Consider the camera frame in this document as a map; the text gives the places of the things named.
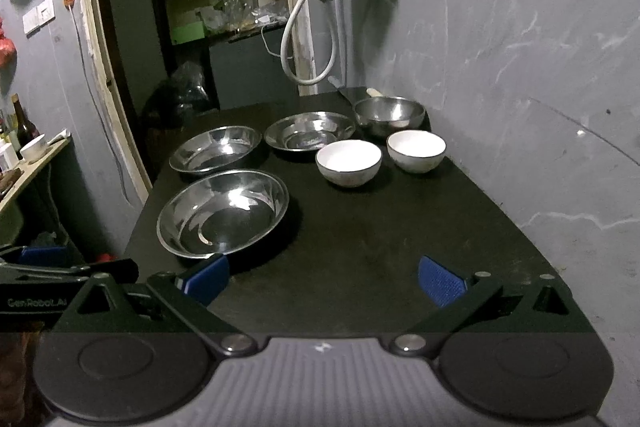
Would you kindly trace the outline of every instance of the looped white tube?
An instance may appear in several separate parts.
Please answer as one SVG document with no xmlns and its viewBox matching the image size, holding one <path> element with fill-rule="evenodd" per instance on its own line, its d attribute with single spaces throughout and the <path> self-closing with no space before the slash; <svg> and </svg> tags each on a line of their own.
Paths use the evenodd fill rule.
<svg viewBox="0 0 640 427">
<path fill-rule="evenodd" d="M 326 77 L 328 77 L 329 72 L 331 71 L 331 69 L 335 64 L 335 55 L 336 55 L 335 42 L 337 40 L 337 35 L 335 33 L 334 18 L 331 16 L 331 8 L 327 6 L 327 9 L 329 10 L 329 13 L 328 13 L 329 31 L 331 32 L 331 58 L 329 58 L 329 63 L 327 64 L 326 68 L 324 68 L 324 71 L 322 73 L 320 73 L 315 78 L 312 78 L 309 80 L 303 80 L 302 78 L 298 78 L 293 73 L 293 71 L 291 71 L 291 68 L 289 68 L 289 63 L 287 62 L 287 44 L 289 43 L 289 36 L 291 35 L 291 29 L 293 28 L 293 23 L 296 21 L 296 17 L 300 13 L 302 5 L 305 3 L 305 1 L 306 0 L 298 0 L 296 2 L 296 5 L 293 7 L 293 11 L 291 12 L 291 15 L 289 16 L 289 20 L 287 21 L 287 25 L 284 28 L 284 34 L 282 35 L 282 42 L 280 43 L 280 64 L 282 65 L 282 70 L 285 72 L 285 74 L 295 83 L 300 84 L 300 86 L 313 86 L 314 84 L 317 84 L 321 80 L 324 80 Z"/>
</svg>

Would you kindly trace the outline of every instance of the light switch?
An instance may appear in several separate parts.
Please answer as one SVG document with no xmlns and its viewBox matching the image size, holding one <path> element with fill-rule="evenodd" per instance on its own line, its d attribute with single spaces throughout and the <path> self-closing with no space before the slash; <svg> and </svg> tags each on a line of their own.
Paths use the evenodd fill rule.
<svg viewBox="0 0 640 427">
<path fill-rule="evenodd" d="M 25 35 L 29 35 L 31 32 L 37 30 L 40 27 L 37 8 L 29 10 L 22 16 L 22 26 L 24 26 Z"/>
<path fill-rule="evenodd" d="M 53 11 L 53 0 L 46 0 L 38 4 L 38 23 L 40 26 L 55 18 L 56 14 Z"/>
</svg>

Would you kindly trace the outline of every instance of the brown glass bottle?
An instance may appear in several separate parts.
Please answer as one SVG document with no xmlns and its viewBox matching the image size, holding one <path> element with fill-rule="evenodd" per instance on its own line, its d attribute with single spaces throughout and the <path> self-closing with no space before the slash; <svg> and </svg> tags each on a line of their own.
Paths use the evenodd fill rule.
<svg viewBox="0 0 640 427">
<path fill-rule="evenodd" d="M 11 95 L 11 101 L 14 102 L 15 117 L 18 120 L 18 127 L 16 129 L 18 142 L 20 143 L 20 147 L 24 147 L 31 140 L 37 138 L 40 135 L 40 132 L 24 114 L 22 106 L 20 105 L 20 98 L 18 98 L 17 94 Z"/>
</svg>

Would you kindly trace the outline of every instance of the metal screw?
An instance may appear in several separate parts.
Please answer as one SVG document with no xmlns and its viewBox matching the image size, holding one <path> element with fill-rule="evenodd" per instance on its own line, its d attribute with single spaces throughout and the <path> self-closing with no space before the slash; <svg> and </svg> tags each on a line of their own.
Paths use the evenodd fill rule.
<svg viewBox="0 0 640 427">
<path fill-rule="evenodd" d="M 254 340 L 242 333 L 234 333 L 222 339 L 220 345 L 230 353 L 244 353 L 254 346 Z"/>
<path fill-rule="evenodd" d="M 404 335 L 400 335 L 398 338 L 394 340 L 399 349 L 405 352 L 413 352 L 419 351 L 424 346 L 427 345 L 427 341 L 424 340 L 420 335 L 416 335 L 415 333 L 406 333 Z"/>
</svg>

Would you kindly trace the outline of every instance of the dark tabletop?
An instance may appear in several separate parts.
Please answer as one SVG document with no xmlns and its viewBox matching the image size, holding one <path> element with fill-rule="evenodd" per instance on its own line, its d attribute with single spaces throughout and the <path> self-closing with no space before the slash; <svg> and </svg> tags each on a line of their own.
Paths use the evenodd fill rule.
<svg viewBox="0 0 640 427">
<path fill-rule="evenodd" d="M 308 110 L 353 117 L 350 104 L 337 93 L 305 96 L 294 103 L 208 114 L 177 137 L 175 145 L 223 125 L 264 132 L 274 121 Z M 448 158 L 429 174 L 416 176 L 398 169 L 386 147 L 383 153 L 378 175 L 364 187 L 347 190 L 325 181 L 313 156 L 292 161 L 263 142 L 252 166 L 285 182 L 289 210 L 264 240 L 231 256 L 232 279 L 209 309 L 244 331 L 394 333 L 436 309 L 417 283 L 423 255 L 514 283 L 553 272 L 524 234 Z M 140 280 L 189 266 L 156 237 L 162 207 L 186 185 L 168 164 L 162 168 L 125 253 L 140 266 Z"/>
</svg>

